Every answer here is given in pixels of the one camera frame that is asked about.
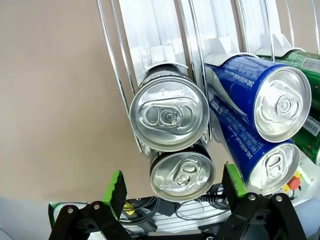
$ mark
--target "brown surface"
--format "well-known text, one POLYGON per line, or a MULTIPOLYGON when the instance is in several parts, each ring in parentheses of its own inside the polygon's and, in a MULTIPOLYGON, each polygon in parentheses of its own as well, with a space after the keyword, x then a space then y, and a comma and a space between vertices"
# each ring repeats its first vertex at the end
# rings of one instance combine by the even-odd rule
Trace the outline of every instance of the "brown surface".
MULTIPOLYGON (((153 195, 149 161, 136 148, 96 1, 3 0, 0 33, 1 195, 101 200, 117 169, 128 197, 153 195)), ((114 51, 121 59, 117 45, 114 51)), ((124 77, 122 64, 119 70, 124 77)), ((215 146, 219 181, 228 157, 215 146)))

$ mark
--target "bolt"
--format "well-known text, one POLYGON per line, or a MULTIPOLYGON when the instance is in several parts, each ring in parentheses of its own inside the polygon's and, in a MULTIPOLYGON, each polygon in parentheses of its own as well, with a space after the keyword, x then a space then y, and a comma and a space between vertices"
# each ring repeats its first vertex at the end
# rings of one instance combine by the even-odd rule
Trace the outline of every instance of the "bolt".
POLYGON ((275 197, 275 200, 276 200, 277 202, 281 202, 281 201, 282 201, 282 197, 281 197, 281 196, 276 196, 276 197, 275 197))
POLYGON ((249 200, 250 200, 250 201, 256 200, 256 196, 253 195, 253 194, 250 194, 250 195, 249 195, 249 200))

